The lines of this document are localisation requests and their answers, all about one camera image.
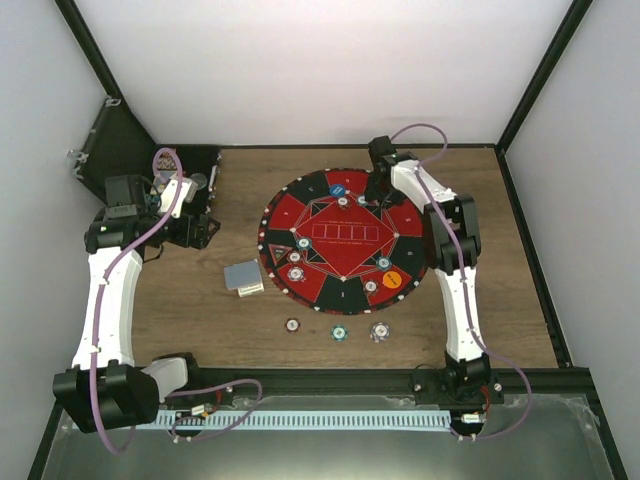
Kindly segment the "blue small blind button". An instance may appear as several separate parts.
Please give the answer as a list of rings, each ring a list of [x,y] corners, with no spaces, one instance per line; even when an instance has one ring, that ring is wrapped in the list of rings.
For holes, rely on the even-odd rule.
[[[346,187],[342,184],[332,184],[329,193],[334,198],[342,198],[346,195]]]

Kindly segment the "white playing card box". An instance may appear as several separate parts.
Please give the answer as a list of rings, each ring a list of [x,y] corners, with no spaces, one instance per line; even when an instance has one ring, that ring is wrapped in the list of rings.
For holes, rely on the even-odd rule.
[[[256,293],[264,291],[264,284],[262,282],[247,284],[238,288],[238,296],[244,298]]]

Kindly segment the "purple chip stack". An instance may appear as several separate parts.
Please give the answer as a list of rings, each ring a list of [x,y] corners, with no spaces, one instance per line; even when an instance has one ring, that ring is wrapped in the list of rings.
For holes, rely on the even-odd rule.
[[[390,327],[384,322],[375,323],[370,330],[370,339],[374,343],[386,341],[390,336]]]

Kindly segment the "black poker chip case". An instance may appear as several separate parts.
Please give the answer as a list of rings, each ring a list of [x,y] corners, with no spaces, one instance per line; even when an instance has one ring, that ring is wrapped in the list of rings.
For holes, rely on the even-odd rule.
[[[107,98],[80,149],[72,151],[75,161],[71,174],[101,201],[106,200],[105,179],[112,176],[139,174],[153,177],[152,159],[163,146],[134,116],[122,99]],[[208,214],[214,195],[217,165],[221,148],[212,144],[170,144],[189,176],[205,177],[205,186],[195,193],[184,210],[192,215]]]

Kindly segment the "orange big blind button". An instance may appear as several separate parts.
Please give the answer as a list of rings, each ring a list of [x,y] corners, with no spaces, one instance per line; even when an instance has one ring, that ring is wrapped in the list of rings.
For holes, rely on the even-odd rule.
[[[382,284],[388,289],[399,289],[403,284],[403,277],[397,271],[389,270],[382,277]]]

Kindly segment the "round red black poker mat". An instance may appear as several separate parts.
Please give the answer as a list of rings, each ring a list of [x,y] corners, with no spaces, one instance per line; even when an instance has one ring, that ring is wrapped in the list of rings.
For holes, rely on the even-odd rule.
[[[409,200],[359,206],[357,197],[364,195],[368,176],[354,168],[314,171],[284,186],[263,210],[257,247],[267,276],[286,296],[314,311],[359,315],[385,309],[404,300],[427,272],[418,210]],[[348,208],[336,204],[338,198],[329,193],[332,184],[346,187]],[[312,248],[298,250],[300,237],[310,238]],[[291,246],[302,261],[274,265],[270,244]],[[402,275],[399,289],[382,284],[389,270],[376,266],[381,256],[390,259],[389,270]],[[287,277],[293,266],[304,270],[303,281]],[[373,294],[364,290],[368,280],[378,284]]]

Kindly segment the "blue 10 chips seat two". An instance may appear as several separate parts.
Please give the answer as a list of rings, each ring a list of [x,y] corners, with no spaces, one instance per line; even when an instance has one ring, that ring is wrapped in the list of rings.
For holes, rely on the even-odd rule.
[[[299,266],[293,266],[287,272],[287,277],[292,282],[299,282],[299,281],[303,281],[304,280],[305,273],[304,273],[304,270],[302,268],[300,268]]]

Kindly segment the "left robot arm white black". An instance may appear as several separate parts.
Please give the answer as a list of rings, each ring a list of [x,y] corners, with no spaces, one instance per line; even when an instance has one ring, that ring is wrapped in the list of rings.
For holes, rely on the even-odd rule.
[[[153,421],[172,394],[196,402],[204,379],[190,353],[160,356],[138,369],[132,348],[136,286],[147,248],[165,243],[202,249],[219,224],[186,209],[199,186],[172,176],[156,186],[140,175],[110,177],[106,205],[84,236],[90,287],[85,322],[71,366],[55,375],[57,402],[83,433]]]

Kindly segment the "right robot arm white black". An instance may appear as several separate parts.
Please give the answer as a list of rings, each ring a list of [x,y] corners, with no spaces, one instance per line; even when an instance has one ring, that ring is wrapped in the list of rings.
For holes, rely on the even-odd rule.
[[[475,201],[443,186],[413,153],[400,153],[387,136],[367,145],[373,171],[365,198],[385,205],[409,200],[422,221],[427,266],[438,279],[446,319],[444,391],[458,403],[488,385],[489,355],[480,329],[475,283],[481,238]]]

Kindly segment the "brown 100 chip stack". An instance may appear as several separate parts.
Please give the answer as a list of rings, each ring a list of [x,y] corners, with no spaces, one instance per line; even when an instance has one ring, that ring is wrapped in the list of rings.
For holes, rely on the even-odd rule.
[[[291,318],[287,320],[285,326],[288,332],[296,332],[300,327],[300,323],[297,319]]]

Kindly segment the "teal chip stack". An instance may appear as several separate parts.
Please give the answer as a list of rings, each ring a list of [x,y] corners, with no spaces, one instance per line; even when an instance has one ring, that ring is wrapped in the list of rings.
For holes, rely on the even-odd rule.
[[[342,325],[335,325],[331,329],[331,338],[335,341],[344,341],[348,336],[348,330]]]

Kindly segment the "triangular all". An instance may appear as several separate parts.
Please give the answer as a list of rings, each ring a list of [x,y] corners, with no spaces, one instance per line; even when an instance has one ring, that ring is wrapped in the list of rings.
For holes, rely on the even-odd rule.
[[[291,246],[270,244],[268,246],[269,253],[274,265],[288,261],[289,254],[293,251]]]

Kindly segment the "clear round dealer button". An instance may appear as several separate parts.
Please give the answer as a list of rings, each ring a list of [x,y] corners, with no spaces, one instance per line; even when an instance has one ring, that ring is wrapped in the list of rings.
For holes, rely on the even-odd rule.
[[[190,179],[196,184],[197,191],[203,190],[209,183],[207,176],[202,173],[194,173]]]

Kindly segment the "chips in case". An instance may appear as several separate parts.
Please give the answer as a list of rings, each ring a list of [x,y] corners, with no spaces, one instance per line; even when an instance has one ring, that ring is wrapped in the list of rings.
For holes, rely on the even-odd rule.
[[[159,172],[176,171],[175,156],[176,151],[174,149],[169,148],[159,150],[155,154],[153,160],[153,169],[155,174],[158,174]]]

